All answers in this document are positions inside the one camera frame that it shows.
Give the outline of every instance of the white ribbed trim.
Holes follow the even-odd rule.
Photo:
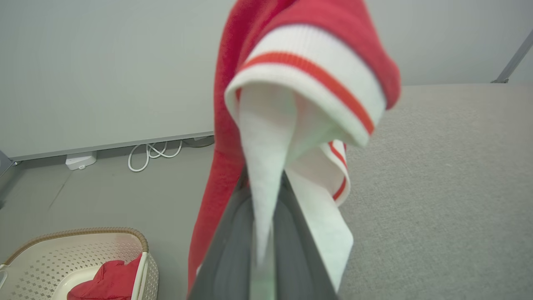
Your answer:
[[[365,146],[368,132],[361,121],[320,82],[299,69],[275,64],[260,64],[241,71],[230,83],[225,93],[226,107],[238,125],[236,91],[251,83],[271,83],[290,88],[320,107],[348,134],[349,143]]]
[[[283,26],[268,33],[247,61],[270,52],[286,52],[312,61],[343,85],[364,107],[374,126],[385,111],[386,101],[372,71],[342,41],[309,25]],[[368,132],[353,112],[308,73],[285,64],[258,64],[237,74],[226,89],[225,100],[237,120],[238,88],[252,82],[269,82],[292,88],[324,110],[350,136],[349,143],[365,146]]]
[[[340,140],[334,140],[332,146],[342,156],[342,158],[344,159],[344,162],[346,162],[346,151],[344,150],[344,143]],[[333,151],[331,150],[330,144],[320,145],[320,149],[335,165],[337,165],[339,170],[344,175],[344,178],[346,179],[346,185],[344,186],[342,192],[338,195],[337,199],[335,199],[335,203],[337,203],[337,205],[340,206],[342,203],[344,203],[344,201],[346,201],[346,198],[350,194],[350,190],[351,190],[351,183],[350,183],[350,177],[348,175],[348,169],[346,168],[344,163],[337,157],[337,155],[333,153]],[[339,188],[341,188],[341,185],[338,186],[338,188],[334,191],[333,194],[335,194]]]
[[[294,53],[322,67],[359,100],[374,124],[379,122],[386,106],[379,81],[341,40],[310,25],[283,26],[265,35],[246,61],[275,51]]]

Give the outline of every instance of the white plastic basket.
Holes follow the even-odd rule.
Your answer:
[[[137,230],[87,228],[40,236],[0,265],[1,300],[64,300],[76,285],[93,279],[110,260],[141,255],[132,300],[156,300],[159,272],[148,243]]]

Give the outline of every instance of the metal frame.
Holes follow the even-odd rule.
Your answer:
[[[69,150],[60,150],[60,151],[46,152],[46,153],[39,153],[39,154],[32,154],[32,155],[14,156],[14,157],[11,157],[11,160],[12,161],[26,161],[26,160],[42,159],[44,157],[51,157],[51,156],[99,151],[99,150],[112,149],[112,148],[136,146],[136,145],[141,145],[141,144],[152,144],[152,143],[159,143],[162,141],[207,137],[207,136],[212,136],[212,135],[213,135],[213,131],[206,131],[206,132],[200,132],[200,133],[192,133],[189,135],[162,137],[162,138],[145,139],[145,140],[134,140],[134,141],[128,141],[124,143],[99,145],[99,146],[76,148],[76,149],[69,149]]]
[[[531,49],[531,46],[533,45],[533,30],[529,33],[526,40],[522,43],[520,48],[518,48],[518,51],[514,54],[513,58],[511,58],[511,61],[505,66],[503,71],[500,73],[498,78],[491,83],[507,83],[509,81],[509,77],[511,77],[511,74],[514,72],[516,67],[520,64],[522,59],[526,56],[529,49]]]

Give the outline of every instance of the power cord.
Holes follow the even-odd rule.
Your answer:
[[[163,157],[166,157],[168,159],[171,159],[173,157],[175,157],[180,151],[181,151],[181,145],[183,145],[183,141],[180,140],[180,146],[178,147],[176,153],[174,153],[173,155],[166,155],[165,154],[165,151],[166,151],[166,146],[167,146],[167,142],[165,142],[165,147],[163,147],[163,150],[161,150],[161,152],[159,150],[157,150],[155,148],[155,145],[156,143],[153,143],[153,144],[144,144],[146,145],[146,162],[144,163],[144,166],[141,168],[141,169],[133,169],[132,167],[132,155],[133,155],[133,152],[139,147],[139,146],[142,146],[143,144],[141,145],[137,145],[135,147],[133,147],[132,151],[130,152],[130,156],[128,157],[128,168],[134,172],[140,172],[144,169],[146,169],[146,167],[148,166],[148,162],[150,161],[150,159],[156,159],[160,156],[163,156]],[[154,150],[157,155],[153,155],[152,156],[152,150]]]

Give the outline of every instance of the sweatshirt cuff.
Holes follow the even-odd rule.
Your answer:
[[[368,143],[386,108],[382,87],[365,62],[337,37],[310,25],[278,27],[257,44],[225,92],[236,122],[240,90],[253,83],[302,95],[345,132],[343,140],[357,146]]]

